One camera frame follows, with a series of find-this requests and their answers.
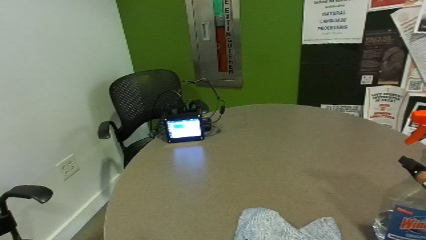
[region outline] camera screen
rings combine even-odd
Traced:
[[[201,136],[200,119],[168,120],[168,134],[172,139]]]

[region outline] black office chair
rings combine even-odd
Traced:
[[[17,224],[12,212],[8,209],[7,199],[9,197],[35,199],[40,203],[45,203],[52,198],[53,191],[43,186],[21,185],[13,187],[0,196],[0,236],[7,233],[12,234],[13,240],[21,240],[17,232]]]
[[[169,70],[136,72],[111,84],[109,95],[121,126],[117,127],[115,122],[105,121],[99,126],[97,135],[100,139],[108,139],[112,126],[123,150],[125,167],[153,138],[147,137],[129,146],[124,145],[124,141],[144,123],[161,118],[169,109],[184,106],[181,82],[177,74]]]

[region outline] gray floor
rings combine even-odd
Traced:
[[[99,210],[71,240],[103,240],[107,205]]]

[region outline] round table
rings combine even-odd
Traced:
[[[423,145],[374,122],[284,104],[226,109],[221,133],[153,140],[128,165],[108,204],[105,240],[233,239],[242,210],[262,207],[297,228],[333,217],[344,239],[374,239],[385,191]]]

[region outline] mesh chair back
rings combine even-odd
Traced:
[[[179,76],[169,70],[148,70],[119,78],[109,87],[111,100],[121,120],[116,133],[124,141],[136,129],[183,103]]]

